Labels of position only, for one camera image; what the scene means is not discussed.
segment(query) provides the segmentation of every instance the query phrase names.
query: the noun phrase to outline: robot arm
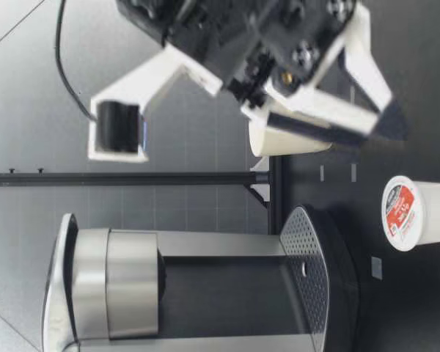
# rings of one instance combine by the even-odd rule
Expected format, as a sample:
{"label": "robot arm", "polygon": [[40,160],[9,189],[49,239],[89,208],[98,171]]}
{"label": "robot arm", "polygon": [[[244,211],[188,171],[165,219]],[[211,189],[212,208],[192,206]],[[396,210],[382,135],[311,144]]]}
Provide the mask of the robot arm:
{"label": "robot arm", "polygon": [[[357,0],[117,4],[164,49],[92,99],[91,159],[147,161],[148,111],[183,73],[211,95],[231,92],[256,130],[299,136],[297,144],[305,138],[360,145],[372,133],[406,136],[402,113],[370,52],[370,13]],[[336,60],[372,111],[318,89]]]}

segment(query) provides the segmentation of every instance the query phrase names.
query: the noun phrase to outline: black table surface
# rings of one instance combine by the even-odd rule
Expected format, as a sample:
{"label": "black table surface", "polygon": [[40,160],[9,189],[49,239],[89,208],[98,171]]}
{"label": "black table surface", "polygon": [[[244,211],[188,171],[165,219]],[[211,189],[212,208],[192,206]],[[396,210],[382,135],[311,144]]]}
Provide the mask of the black table surface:
{"label": "black table surface", "polygon": [[[326,209],[347,241],[362,286],[356,351],[440,351],[440,244],[398,252],[385,238],[380,212],[391,177],[440,182],[440,0],[364,4],[372,13],[373,55],[406,113],[410,136],[286,157],[283,211],[299,204]],[[350,84],[335,71],[323,88],[350,96]],[[371,257],[382,259],[382,280],[371,276]]]}

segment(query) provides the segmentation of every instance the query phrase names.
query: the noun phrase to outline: perforated drip tray grate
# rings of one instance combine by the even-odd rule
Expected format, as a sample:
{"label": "perforated drip tray grate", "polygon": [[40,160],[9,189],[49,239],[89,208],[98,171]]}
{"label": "perforated drip tray grate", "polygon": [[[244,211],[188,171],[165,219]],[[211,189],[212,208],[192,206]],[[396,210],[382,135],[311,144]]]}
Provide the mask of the perforated drip tray grate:
{"label": "perforated drip tray grate", "polygon": [[318,236],[307,212],[296,208],[280,241],[303,301],[316,351],[323,351],[329,311],[329,275]]}

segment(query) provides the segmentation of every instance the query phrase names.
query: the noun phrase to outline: black metal rod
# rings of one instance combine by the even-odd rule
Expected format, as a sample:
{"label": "black metal rod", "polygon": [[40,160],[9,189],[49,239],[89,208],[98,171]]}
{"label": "black metal rod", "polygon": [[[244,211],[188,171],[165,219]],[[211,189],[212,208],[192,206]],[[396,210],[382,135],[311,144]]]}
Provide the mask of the black metal rod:
{"label": "black metal rod", "polygon": [[271,200],[268,204],[268,232],[269,235],[278,235],[284,225],[282,212],[282,156],[275,156],[269,159]]}
{"label": "black metal rod", "polygon": [[267,172],[42,173],[0,174],[0,187],[254,185]]}

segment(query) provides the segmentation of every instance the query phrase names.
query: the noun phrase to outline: screw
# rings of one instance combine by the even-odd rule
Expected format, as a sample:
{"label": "screw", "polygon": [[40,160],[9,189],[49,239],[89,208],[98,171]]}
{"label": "screw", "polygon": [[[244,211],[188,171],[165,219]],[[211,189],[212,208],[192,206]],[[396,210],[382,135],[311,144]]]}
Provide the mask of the screw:
{"label": "screw", "polygon": [[345,22],[353,10],[352,0],[329,0],[328,11],[339,22]]}
{"label": "screw", "polygon": [[282,72],[280,76],[282,77],[282,82],[288,86],[290,86],[294,81],[293,74],[290,72]]}
{"label": "screw", "polygon": [[319,50],[303,41],[292,53],[292,60],[306,71],[310,71],[319,59]]}

